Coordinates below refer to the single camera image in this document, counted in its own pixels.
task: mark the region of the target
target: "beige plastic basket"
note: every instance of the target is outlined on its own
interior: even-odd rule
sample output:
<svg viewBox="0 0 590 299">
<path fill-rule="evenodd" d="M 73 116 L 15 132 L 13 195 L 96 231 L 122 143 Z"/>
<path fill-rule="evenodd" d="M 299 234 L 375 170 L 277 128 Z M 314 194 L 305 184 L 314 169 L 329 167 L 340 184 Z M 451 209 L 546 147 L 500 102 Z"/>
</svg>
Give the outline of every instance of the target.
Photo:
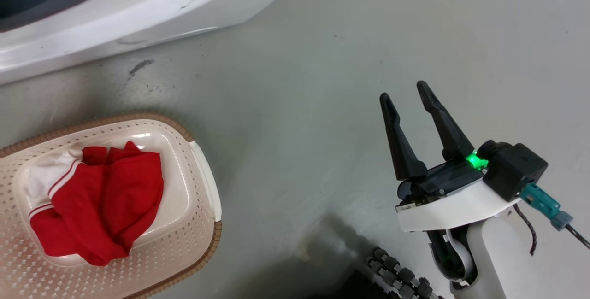
<svg viewBox="0 0 590 299">
<path fill-rule="evenodd" d="M 159 152 L 164 196 L 154 224 L 130 256 L 106 267 L 78 255 L 48 257 L 27 219 L 28 168 L 53 152 L 133 141 Z M 221 204 L 211 169 L 190 133 L 168 117 L 138 113 L 61 129 L 0 150 L 0 298 L 143 299 L 184 280 L 211 259 Z"/>
</svg>

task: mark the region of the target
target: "white washing machine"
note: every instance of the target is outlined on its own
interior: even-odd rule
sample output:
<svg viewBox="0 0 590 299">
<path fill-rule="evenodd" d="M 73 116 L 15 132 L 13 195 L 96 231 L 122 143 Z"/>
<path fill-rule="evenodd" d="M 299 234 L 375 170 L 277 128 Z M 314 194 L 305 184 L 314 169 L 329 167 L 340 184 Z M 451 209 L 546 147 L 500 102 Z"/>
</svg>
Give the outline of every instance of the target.
<svg viewBox="0 0 590 299">
<path fill-rule="evenodd" d="M 239 24 L 274 0 L 87 0 L 0 33 L 0 84 Z"/>
</svg>

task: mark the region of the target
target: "teal cable connector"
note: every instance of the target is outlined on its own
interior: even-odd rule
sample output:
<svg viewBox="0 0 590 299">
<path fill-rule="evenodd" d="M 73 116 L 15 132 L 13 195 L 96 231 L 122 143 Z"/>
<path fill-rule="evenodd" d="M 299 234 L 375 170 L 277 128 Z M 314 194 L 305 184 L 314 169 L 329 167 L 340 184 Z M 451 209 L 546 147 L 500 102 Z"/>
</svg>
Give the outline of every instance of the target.
<svg viewBox="0 0 590 299">
<path fill-rule="evenodd" d="M 545 215 L 551 221 L 551 225 L 558 231 L 565 229 L 573 220 L 573 217 L 568 213 L 559 210 L 561 207 L 559 202 L 533 183 L 525 186 L 520 193 L 520 198 Z"/>
</svg>

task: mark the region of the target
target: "black cable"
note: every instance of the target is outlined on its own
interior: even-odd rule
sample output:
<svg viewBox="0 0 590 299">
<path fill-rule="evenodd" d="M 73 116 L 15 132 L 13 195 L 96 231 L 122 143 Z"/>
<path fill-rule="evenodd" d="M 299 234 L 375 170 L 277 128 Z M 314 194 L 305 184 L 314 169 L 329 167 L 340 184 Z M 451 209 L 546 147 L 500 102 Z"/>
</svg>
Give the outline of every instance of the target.
<svg viewBox="0 0 590 299">
<path fill-rule="evenodd" d="M 571 232 L 573 234 L 573 236 L 575 236 L 577 238 L 577 240 L 579 240 L 584 246 L 586 246 L 588 249 L 590 249 L 590 242 L 588 242 L 588 240 L 586 240 L 586 238 L 582 237 L 581 234 L 578 234 L 578 232 L 572 228 L 571 225 L 566 225 L 565 228 Z"/>
<path fill-rule="evenodd" d="M 518 214 L 518 216 L 520 218 L 522 218 L 522 220 L 529 227 L 529 230 L 531 230 L 531 235 L 533 236 L 533 245 L 531 246 L 531 251 L 529 253 L 531 253 L 531 256 L 533 256 L 533 254 L 535 254 L 535 250 L 537 249 L 537 232 L 533 228 L 533 225 L 531 224 L 531 222 L 529 221 L 529 219 L 527 219 L 526 216 L 522 213 L 522 211 L 520 211 L 520 207 L 518 207 L 518 205 L 516 203 L 514 205 L 512 205 L 512 207 L 514 207 L 514 210 L 516 211 L 516 213 Z"/>
</svg>

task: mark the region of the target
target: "brown basket rim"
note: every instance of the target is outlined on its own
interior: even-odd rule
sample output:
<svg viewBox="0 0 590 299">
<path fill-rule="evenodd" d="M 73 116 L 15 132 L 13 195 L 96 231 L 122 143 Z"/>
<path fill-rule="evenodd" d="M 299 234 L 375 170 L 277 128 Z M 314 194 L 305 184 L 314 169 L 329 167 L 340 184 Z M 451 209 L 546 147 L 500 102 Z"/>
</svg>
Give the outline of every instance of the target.
<svg viewBox="0 0 590 299">
<path fill-rule="evenodd" d="M 84 129 L 94 129 L 95 127 L 99 127 L 102 125 L 120 123 L 131 120 L 160 121 L 173 127 L 183 136 L 183 138 L 187 142 L 194 141 L 192 135 L 190 135 L 190 132 L 183 125 L 167 116 L 156 114 L 155 112 L 133 112 L 129 114 L 121 114 L 105 118 L 99 118 L 97 120 L 86 121 L 81 124 L 68 126 L 64 129 L 57 129 L 55 131 L 50 131 L 48 133 L 42 133 L 41 135 L 37 135 L 35 137 L 19 141 L 15 144 L 11 144 L 10 146 L 0 149 L 0 158 L 5 158 L 6 156 L 14 154 L 15 152 L 20 152 L 21 150 L 35 146 L 37 144 L 41 144 L 52 139 L 63 137 L 64 135 L 70 135 L 71 133 L 76 133 L 78 131 L 83 131 Z M 217 250 L 217 246 L 219 245 L 219 241 L 221 240 L 222 227 L 223 223 L 221 221 L 215 222 L 215 227 L 213 228 L 213 238 L 211 238 L 211 243 L 209 243 L 209 247 L 207 248 L 205 253 L 200 257 L 200 259 L 196 261 L 196 263 L 183 269 L 180 272 L 177 272 L 173 276 L 170 276 L 165 280 L 154 284 L 153 286 L 149 286 L 141 291 L 137 291 L 132 295 L 128 295 L 127 297 L 124 297 L 124 299 L 146 299 L 156 293 L 160 293 L 161 291 L 166 290 L 171 286 L 174 286 L 180 281 L 185 280 L 197 271 L 200 271 L 209 262 L 209 260 L 213 257 L 213 254 Z"/>
</svg>

